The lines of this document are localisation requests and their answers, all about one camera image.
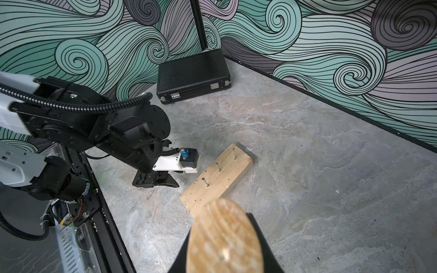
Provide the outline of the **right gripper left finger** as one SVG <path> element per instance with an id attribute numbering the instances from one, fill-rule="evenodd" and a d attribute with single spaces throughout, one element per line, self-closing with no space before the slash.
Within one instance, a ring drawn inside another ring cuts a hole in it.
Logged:
<path id="1" fill-rule="evenodd" d="M 190 236 L 187 235 L 182 247 L 180 248 L 178 255 L 170 267 L 168 273 L 186 273 L 186 264 L 187 264 L 187 251 L 188 251 L 188 242 Z"/>

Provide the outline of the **wooden handle claw hammer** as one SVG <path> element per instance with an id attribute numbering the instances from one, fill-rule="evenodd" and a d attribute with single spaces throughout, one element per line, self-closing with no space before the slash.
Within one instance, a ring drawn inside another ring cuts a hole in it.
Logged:
<path id="1" fill-rule="evenodd" d="M 233 201 L 216 199 L 196 214 L 188 240 L 188 273 L 262 273 L 258 235 Z"/>

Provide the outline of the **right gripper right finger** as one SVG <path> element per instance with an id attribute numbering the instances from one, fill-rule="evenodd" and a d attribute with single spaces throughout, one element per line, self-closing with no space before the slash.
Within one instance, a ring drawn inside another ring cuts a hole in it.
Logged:
<path id="1" fill-rule="evenodd" d="M 273 252 L 271 251 L 267 240 L 265 239 L 264 235 L 262 234 L 262 231 L 253 216 L 252 213 L 247 213 L 247 216 L 249 218 L 249 221 L 252 223 L 257 236 L 258 240 L 261 246 L 263 261 L 264 261 L 264 273 L 284 273 L 283 269 L 277 262 Z"/>

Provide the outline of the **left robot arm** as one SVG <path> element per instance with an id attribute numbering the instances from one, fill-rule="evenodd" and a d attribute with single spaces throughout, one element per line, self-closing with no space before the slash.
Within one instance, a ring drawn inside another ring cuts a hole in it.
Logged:
<path id="1" fill-rule="evenodd" d="M 54 77 L 1 73 L 1 126 L 84 152 L 96 147 L 133 167 L 134 186 L 176 188 L 168 171 L 156 171 L 169 150 L 167 114 L 151 93 L 113 102 L 84 85 Z M 83 207 L 91 184 L 67 160 L 1 143 L 1 183 L 35 199 L 77 202 Z"/>

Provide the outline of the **wooden board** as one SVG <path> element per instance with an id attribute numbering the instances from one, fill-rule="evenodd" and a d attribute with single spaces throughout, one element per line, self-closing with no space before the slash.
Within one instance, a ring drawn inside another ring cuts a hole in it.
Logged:
<path id="1" fill-rule="evenodd" d="M 233 148 L 236 148 L 236 160 Z M 216 162 L 219 163 L 221 172 L 215 166 Z M 195 218 L 209 202 L 227 197 L 252 166 L 253 159 L 236 144 L 231 144 L 180 195 L 180 200 Z M 201 180 L 203 177 L 209 183 L 209 187 Z"/>

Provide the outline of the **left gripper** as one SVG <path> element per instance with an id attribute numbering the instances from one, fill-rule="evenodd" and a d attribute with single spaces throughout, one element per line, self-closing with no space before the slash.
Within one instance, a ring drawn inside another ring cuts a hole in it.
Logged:
<path id="1" fill-rule="evenodd" d="M 179 184 L 168 173 L 168 171 L 154 171 L 158 158 L 161 155 L 175 155 L 179 152 L 179 148 L 163 151 L 163 147 L 169 147 L 172 142 L 168 139 L 159 141 L 157 139 L 151 145 L 146 145 L 141 148 L 145 157 L 146 169 L 138 170 L 132 185 L 137 188 L 153 188 L 155 186 L 166 186 L 171 188 L 179 188 Z"/>

